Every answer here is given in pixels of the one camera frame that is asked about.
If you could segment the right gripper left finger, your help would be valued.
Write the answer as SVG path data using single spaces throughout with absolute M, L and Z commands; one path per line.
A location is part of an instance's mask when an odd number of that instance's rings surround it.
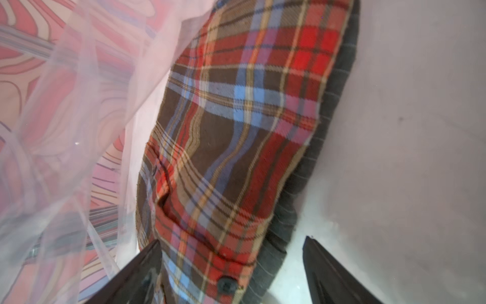
M 154 240 L 86 303 L 152 303 L 161 271 L 161 262 L 161 244 L 158 240 Z

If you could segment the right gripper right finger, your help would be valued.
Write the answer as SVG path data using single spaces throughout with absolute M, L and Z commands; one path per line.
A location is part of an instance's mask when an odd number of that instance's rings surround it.
M 313 304 L 382 304 L 316 239 L 306 237 L 302 258 Z

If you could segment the multicolour tartan plaid shirt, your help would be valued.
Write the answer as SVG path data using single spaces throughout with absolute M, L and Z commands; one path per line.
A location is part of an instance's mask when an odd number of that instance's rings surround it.
M 354 2 L 217 1 L 173 64 L 137 186 L 156 303 L 241 303 Z

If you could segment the clear plastic vacuum bag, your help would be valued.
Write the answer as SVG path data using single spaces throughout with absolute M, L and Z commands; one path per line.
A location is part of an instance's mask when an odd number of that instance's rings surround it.
M 213 5 L 1 2 L 2 303 L 78 303 L 136 255 L 133 124 Z

